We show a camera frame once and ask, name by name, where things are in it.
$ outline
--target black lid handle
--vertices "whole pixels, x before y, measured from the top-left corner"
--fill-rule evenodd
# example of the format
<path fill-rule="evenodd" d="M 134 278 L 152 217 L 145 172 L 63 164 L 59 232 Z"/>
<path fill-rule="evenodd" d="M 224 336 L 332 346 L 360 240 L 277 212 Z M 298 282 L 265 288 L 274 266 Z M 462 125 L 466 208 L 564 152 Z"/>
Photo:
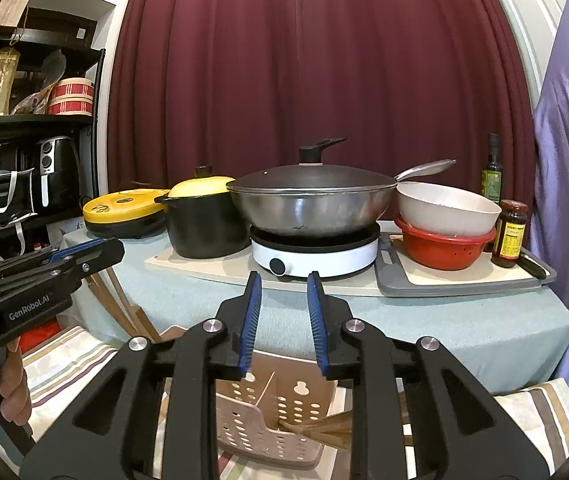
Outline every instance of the black lid handle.
<path fill-rule="evenodd" d="M 335 139 L 322 139 L 310 146 L 301 146 L 299 150 L 299 163 L 301 164 L 322 164 L 322 150 L 333 146 L 338 142 L 343 142 L 346 137 Z"/>
<path fill-rule="evenodd" d="M 213 175 L 213 168 L 211 166 L 196 166 L 194 173 L 196 178 L 207 178 Z"/>

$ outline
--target wooden basket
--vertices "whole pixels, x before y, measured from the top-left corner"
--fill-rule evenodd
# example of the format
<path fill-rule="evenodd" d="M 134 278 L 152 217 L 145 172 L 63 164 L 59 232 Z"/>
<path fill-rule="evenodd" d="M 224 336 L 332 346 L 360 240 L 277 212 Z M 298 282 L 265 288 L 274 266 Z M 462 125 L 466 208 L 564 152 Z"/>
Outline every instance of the wooden basket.
<path fill-rule="evenodd" d="M 185 329 L 173 326 L 168 340 Z M 280 420 L 298 424 L 329 414 L 336 383 L 320 374 L 315 361 L 254 351 L 251 371 L 238 382 L 216 381 L 216 418 L 220 447 L 273 466 L 312 469 L 324 446 L 282 431 Z M 335 404 L 332 412 L 344 409 Z"/>

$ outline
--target white bowl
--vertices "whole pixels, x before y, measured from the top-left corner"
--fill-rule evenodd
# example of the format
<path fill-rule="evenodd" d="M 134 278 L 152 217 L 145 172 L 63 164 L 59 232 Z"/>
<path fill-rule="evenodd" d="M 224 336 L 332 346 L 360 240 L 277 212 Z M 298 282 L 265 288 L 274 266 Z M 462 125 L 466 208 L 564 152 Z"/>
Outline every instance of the white bowl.
<path fill-rule="evenodd" d="M 485 235 L 502 211 L 498 204 L 477 193 L 427 182 L 398 183 L 397 199 L 405 221 L 446 236 Z"/>

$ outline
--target striped fabric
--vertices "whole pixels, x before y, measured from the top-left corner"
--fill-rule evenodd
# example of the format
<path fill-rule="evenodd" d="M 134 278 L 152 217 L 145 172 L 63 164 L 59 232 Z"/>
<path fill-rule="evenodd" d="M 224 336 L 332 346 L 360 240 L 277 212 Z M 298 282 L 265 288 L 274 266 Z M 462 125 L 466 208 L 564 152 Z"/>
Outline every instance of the striped fabric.
<path fill-rule="evenodd" d="M 564 379 L 496 397 L 539 449 L 552 473 L 569 456 L 569 387 Z"/>
<path fill-rule="evenodd" d="M 24 367 L 34 403 L 29 422 L 36 439 L 116 352 L 83 328 L 75 327 L 25 357 Z M 349 394 L 346 394 L 346 409 L 350 408 Z M 569 388 L 564 380 L 539 384 L 509 396 L 496 397 L 496 400 L 542 453 L 549 471 L 554 472 L 569 455 Z M 156 477 L 160 476 L 167 408 L 168 397 L 165 395 L 156 438 Z M 404 430 L 405 434 L 410 434 L 409 425 Z M 411 447 L 407 447 L 407 462 L 408 478 L 414 478 Z M 222 480 L 347 480 L 349 453 L 325 446 L 315 469 L 294 471 L 251 462 L 219 450 L 218 469 Z"/>

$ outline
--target black control knob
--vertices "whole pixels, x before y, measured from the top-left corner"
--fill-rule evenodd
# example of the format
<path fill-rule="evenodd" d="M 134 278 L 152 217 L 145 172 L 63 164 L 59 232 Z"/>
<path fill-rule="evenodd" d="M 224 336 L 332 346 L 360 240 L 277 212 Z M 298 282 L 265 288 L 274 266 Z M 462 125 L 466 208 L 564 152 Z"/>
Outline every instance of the black control knob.
<path fill-rule="evenodd" d="M 286 274 L 286 265 L 280 258 L 272 258 L 269 262 L 269 269 L 276 276 L 284 276 Z"/>

